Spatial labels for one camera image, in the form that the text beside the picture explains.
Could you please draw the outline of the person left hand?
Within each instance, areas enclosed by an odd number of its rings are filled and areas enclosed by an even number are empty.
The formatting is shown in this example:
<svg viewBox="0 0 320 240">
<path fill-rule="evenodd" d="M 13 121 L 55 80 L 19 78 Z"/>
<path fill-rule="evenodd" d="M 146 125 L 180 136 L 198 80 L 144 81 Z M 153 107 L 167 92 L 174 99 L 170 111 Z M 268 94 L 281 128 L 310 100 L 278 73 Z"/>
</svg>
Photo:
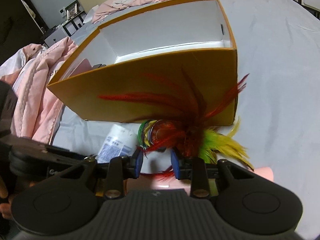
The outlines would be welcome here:
<svg viewBox="0 0 320 240">
<path fill-rule="evenodd" d="M 12 220 L 11 203 L 8 198 L 8 190 L 2 178 L 0 178 L 0 195 L 4 202 L 0 205 L 0 212 L 4 219 Z"/>
</svg>

